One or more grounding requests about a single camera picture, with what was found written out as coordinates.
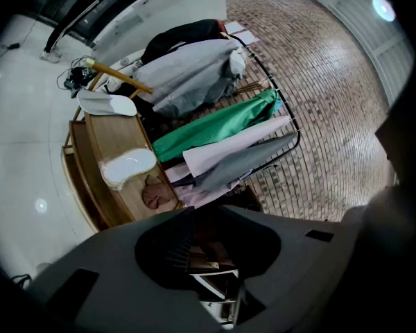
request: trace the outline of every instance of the wooden stick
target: wooden stick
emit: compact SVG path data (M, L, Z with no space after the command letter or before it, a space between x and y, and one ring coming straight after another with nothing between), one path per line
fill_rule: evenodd
M131 94L131 96L130 96L130 99L132 100L132 98L133 98L134 96L136 96L138 93L140 93L140 89L137 89L135 92L133 92L133 93Z
M96 77L92 80L92 82L91 82L91 85L89 85L89 87L88 87L88 91L92 91L93 89L94 89L94 87L97 85L97 83L98 83L98 81L100 80L100 78L103 76L103 72L102 71L100 71L97 75L96 75ZM73 117L73 121L77 121L77 117L78 117L78 114L80 114L80 111L82 110L82 108L79 106L78 108L77 108L77 110L76 110L76 113L74 114L74 117ZM69 134L69 130L68 130L68 134L67 134L67 140L64 142L64 145L65 146L67 146L68 145L68 142L69 142L69 137L70 137L71 135Z
M95 60L91 59L91 58L87 58L86 59L86 66L89 68L92 68L96 71L102 71L105 74L114 76L122 81L124 81L125 83L131 84L132 86L135 86L137 89L141 89L145 92L148 92L149 94L153 93L153 90L141 83L138 83L137 81L129 78L128 76L126 76L125 74L122 74L120 71L114 70L113 68L109 68L106 65L103 65L99 62L96 62Z

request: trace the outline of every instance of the black garment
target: black garment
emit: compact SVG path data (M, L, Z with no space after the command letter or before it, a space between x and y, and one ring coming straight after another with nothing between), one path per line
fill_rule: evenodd
M44 47L44 51L48 53L51 52L51 49L57 44L60 38L62 38L65 33L68 33L75 24L77 24L101 1L102 0L77 0L66 16L63 17L62 21L54 28L54 31L49 36L48 42L46 43L46 47Z
M146 47L140 58L145 65L173 51L171 49L180 42L195 43L223 38L220 32L226 32L222 21L202 19L192 24L181 25L155 36Z

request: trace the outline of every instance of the green garment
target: green garment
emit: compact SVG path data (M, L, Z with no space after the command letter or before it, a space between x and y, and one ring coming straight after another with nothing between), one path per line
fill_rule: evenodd
M196 119L153 143L160 162L182 157L187 149L231 137L245 128L266 121L280 107L276 90L267 90L251 100L237 103Z

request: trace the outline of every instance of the brick floor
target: brick floor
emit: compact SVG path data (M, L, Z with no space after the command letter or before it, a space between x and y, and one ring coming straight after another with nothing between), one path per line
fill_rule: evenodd
M388 107L371 62L352 34L312 0L227 0L227 14L261 40L253 49L302 131L300 146L276 169L246 182L266 213L339 221L390 182L374 136ZM262 76L251 63L244 85Z

